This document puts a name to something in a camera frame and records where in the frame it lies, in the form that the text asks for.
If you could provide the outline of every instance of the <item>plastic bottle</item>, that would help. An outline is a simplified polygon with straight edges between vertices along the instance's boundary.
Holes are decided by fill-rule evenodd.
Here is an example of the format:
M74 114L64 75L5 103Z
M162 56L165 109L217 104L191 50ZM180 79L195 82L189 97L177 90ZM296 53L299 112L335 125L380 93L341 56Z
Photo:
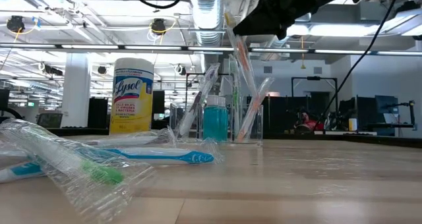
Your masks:
M227 126L228 126L228 111L226 109L226 98L219 97L219 109L220 109L220 135L219 141L225 142L227 140Z
M154 66L145 59L116 61L110 134L150 130L153 79Z
M206 99L206 107L204 109L204 139L214 138L219 140L220 108L218 102L218 96L209 95Z

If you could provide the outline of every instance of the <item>black cable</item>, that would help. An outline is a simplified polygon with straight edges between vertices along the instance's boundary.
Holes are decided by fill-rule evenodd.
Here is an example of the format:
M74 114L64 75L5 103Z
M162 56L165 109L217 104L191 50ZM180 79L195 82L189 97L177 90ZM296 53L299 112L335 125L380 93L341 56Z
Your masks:
M149 3L149 2L147 2L145 0L139 0L139 1L141 3L144 3L145 5L148 5L150 7L154 7L156 9L168 9L170 7L176 6L176 4L178 4L180 2L180 0L175 0L173 3L170 3L170 4L166 5L166 6L160 6L160 5L151 4L151 3Z
M338 92L343 88L344 84L346 83L346 80L349 78L351 72L355 69L355 67L361 62L361 60L364 58L364 56L366 56L366 54L368 54L369 50L372 48L372 46L375 43L375 40L377 40L378 35L380 34L380 31L382 29L382 27L384 26L384 23L387 21L388 15L390 14L391 10L393 9L393 6L395 4L396 0L392 0L391 4L387 10L387 13L385 14L384 18L381 21L380 26L378 27L377 32L375 32L374 37L372 38L371 43L369 44L368 48L365 50L365 52L360 56L360 58L356 61L356 63L350 68L349 72L347 72L346 77L343 79L342 83L340 84L340 86L338 87L338 89L336 90L336 93L334 94L334 96L331 98L330 103L327 105L327 107L325 108L324 112L322 113L322 115L319 117L318 121L316 122L314 129L312 130L313 132L315 131L315 129L317 128L317 125L321 122L321 119L323 118L323 116L327 113L327 111L330 109L330 106L332 104L332 102L334 101L334 99L336 99Z

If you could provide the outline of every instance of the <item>ceiling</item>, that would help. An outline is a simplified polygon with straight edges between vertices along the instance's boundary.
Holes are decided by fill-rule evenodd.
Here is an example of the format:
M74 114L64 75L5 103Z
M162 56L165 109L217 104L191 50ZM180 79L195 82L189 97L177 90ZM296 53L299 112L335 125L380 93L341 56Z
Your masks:
M167 5L173 0L151 0L155 4ZM297 22L309 29L318 24L359 24L366 27L376 26L385 13L385 4L382 0L354 4L351 0L335 0L324 6L319 12L306 22ZM240 20L251 12L257 0L223 0L226 7ZM12 15L23 16L27 34L16 36L5 26ZM165 20L169 29L162 38L150 32L150 23L155 18ZM401 36L409 29L419 25L422 16L414 15L403 24L382 32L374 45L377 50L405 50L414 45L411 36ZM52 44L93 44L93 45L198 45L195 34L195 20L191 0L182 0L170 9L159 10L146 6L137 0L0 0L0 42L16 43L52 43ZM214 30L224 31L221 25ZM230 46L227 34L221 34L222 41L218 46ZM273 36L251 36L247 43L268 46ZM335 36L291 36L284 45L290 48L317 48L317 49L365 49L371 40L371 33L365 37L335 37ZM43 65L55 67L65 73L66 52L55 51L25 51L2 48L0 60L7 57L7 62L0 69L0 77L15 76L33 78L23 80L25 83L3 80L0 86L13 87L12 91L32 90L46 91L57 97L54 103L60 106L61 92L63 91L62 78L57 80L42 80L51 78L40 70ZM121 57L140 57L155 64L155 88L167 90L168 102L184 99L174 90L185 89L185 76L175 71L177 65L182 65L187 72L203 72L201 54L159 54L159 53L89 53L92 69L92 96L109 97L111 95L113 64ZM301 59L300 54L290 54L282 60ZM330 62L329 55L306 55L306 59L320 59ZM98 67L106 67L105 74L98 73ZM190 88L193 94L198 84ZM27 98L27 94L12 94L12 98Z

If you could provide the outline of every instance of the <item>desk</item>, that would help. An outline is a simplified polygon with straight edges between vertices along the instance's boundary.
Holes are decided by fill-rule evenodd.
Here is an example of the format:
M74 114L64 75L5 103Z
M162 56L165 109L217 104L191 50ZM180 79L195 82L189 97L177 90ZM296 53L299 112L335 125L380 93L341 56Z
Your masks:
M158 169L116 224L422 223L422 150L341 141L224 147L221 165ZM7 224L80 224L47 178L0 184Z

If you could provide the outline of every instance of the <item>white lid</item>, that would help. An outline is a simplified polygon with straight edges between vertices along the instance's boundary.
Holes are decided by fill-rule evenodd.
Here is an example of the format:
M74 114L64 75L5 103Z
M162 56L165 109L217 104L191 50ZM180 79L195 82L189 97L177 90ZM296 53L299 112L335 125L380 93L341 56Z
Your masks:
M218 102L219 102L219 97L218 96L209 95L206 98L206 106L219 105Z
M218 99L219 99L218 100L218 105L219 106L222 106L222 107L225 107L226 106L226 98L223 97L223 96L220 96Z

